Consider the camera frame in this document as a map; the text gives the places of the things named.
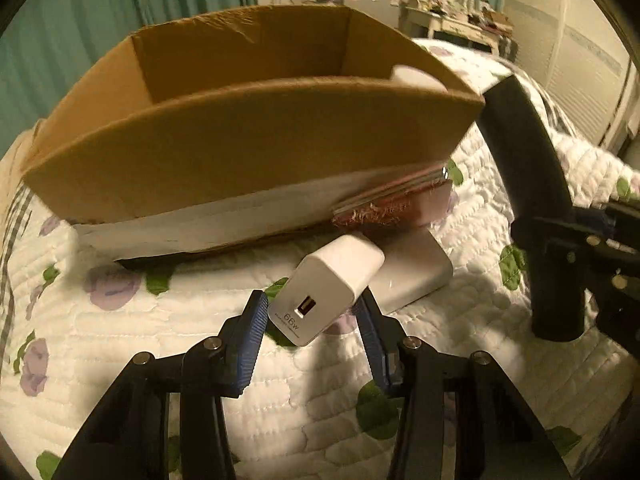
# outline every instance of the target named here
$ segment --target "cardboard flap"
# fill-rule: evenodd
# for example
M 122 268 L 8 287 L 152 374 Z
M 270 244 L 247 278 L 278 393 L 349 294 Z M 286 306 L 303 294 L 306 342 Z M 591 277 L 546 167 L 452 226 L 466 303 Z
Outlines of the cardboard flap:
M 241 7 L 148 27 L 131 39 L 155 103 L 278 78 L 340 74 L 346 7 Z
M 439 59 L 396 30 L 361 12 L 351 15 L 349 37 L 340 74 L 389 79 L 393 67 L 405 64 L 433 75 L 449 90 L 473 92 Z
M 130 39 L 101 57 L 51 112 L 33 139 L 23 170 L 105 124 L 152 105 Z
M 482 108 L 466 104 L 387 81 L 256 83 L 108 126 L 26 179 L 61 218 L 123 221 L 334 174 L 446 160 Z M 424 129 L 411 126 L 420 121 Z M 53 168 L 60 170 L 48 178 Z M 82 178 L 66 179 L 61 192 L 65 173 Z

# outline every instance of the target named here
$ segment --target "white power bank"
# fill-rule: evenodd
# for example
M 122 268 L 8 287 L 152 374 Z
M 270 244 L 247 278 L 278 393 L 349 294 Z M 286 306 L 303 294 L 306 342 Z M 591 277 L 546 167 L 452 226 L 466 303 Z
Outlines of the white power bank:
M 295 345 L 309 344 L 352 306 L 385 261 L 361 235 L 308 254 L 269 305 L 269 319 Z
M 385 253 L 385 263 L 369 283 L 383 314 L 419 300 L 453 277 L 449 257 L 426 227 L 370 238 Z

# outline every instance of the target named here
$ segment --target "open cardboard box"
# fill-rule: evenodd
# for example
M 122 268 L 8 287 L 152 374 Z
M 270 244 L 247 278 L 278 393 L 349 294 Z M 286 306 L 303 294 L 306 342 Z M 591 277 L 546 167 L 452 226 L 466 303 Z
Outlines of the open cardboard box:
M 388 80 L 423 70 L 447 92 Z M 446 160 L 483 106 L 409 38 L 347 7 L 243 7 L 147 27 L 53 110 L 24 180 L 114 259 L 201 251 L 330 218 Z

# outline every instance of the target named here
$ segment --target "usb port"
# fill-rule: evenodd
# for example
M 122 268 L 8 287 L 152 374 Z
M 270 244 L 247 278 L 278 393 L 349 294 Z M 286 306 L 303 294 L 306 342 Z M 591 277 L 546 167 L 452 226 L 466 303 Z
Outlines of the usb port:
M 296 309 L 296 312 L 300 314 L 300 317 L 304 317 L 315 306 L 316 306 L 316 302 L 312 300 L 309 296 L 307 296 L 305 298 L 305 301 L 300 303 L 300 306 Z

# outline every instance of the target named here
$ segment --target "quilted bedspread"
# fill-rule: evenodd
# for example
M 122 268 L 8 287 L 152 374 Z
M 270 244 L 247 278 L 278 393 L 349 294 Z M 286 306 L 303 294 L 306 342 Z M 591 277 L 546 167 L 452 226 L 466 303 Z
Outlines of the quilted bedspread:
M 478 91 L 509 73 L 487 56 L 434 41 L 425 45 Z M 548 126 L 577 205 L 640 191 L 640 174 L 556 131 L 535 85 L 522 81 Z M 491 352 L 574 468 L 628 396 L 634 363 L 594 328 L 591 308 L 588 328 L 575 342 L 532 336 L 524 259 L 509 238 L 513 213 L 476 126 L 449 169 L 455 193 L 449 215 L 432 232 L 453 262 L 454 277 L 394 315 L 409 334 L 441 352 Z M 281 278 L 326 241 L 316 235 L 131 272 L 79 246 L 75 231 L 22 186 L 0 261 L 0 433 L 35 479 L 50 478 L 133 354 L 176 354 L 216 334 L 242 311 L 252 289 L 269 287 L 274 294 Z M 242 478 L 386 478 L 399 405 L 372 384 L 349 313 L 305 348 L 268 333 L 251 385 L 240 399 L 225 399 L 224 407 Z M 177 433 L 174 410 L 172 450 Z M 172 456 L 177 477 L 179 461 Z

